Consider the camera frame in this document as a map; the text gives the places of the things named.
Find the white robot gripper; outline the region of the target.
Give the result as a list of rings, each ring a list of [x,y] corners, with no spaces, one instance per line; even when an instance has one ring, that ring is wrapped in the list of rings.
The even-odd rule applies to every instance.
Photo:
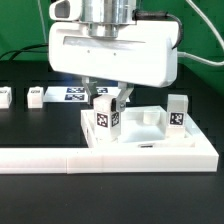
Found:
[[[50,5],[49,63],[55,71],[84,76],[89,105],[99,96],[94,78],[120,81],[116,111],[123,112],[133,84],[165,87],[177,77],[178,23],[136,19],[135,9],[136,0]]]

